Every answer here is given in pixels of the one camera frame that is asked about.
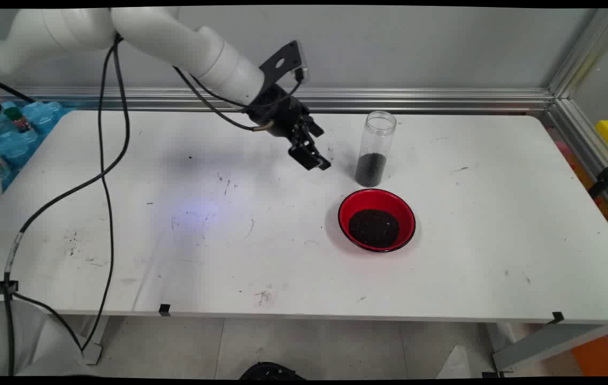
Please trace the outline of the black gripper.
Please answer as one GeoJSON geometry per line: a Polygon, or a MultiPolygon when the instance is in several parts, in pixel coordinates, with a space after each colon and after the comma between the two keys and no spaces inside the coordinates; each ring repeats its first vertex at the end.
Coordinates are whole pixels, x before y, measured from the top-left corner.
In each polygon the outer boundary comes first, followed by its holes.
{"type": "Polygon", "coordinates": [[[248,117],[259,126],[271,122],[267,133],[288,139],[289,156],[307,171],[330,168],[330,161],[319,153],[311,138],[319,138],[324,130],[314,122],[309,108],[280,86],[272,86],[260,94],[248,108],[248,117]]]}

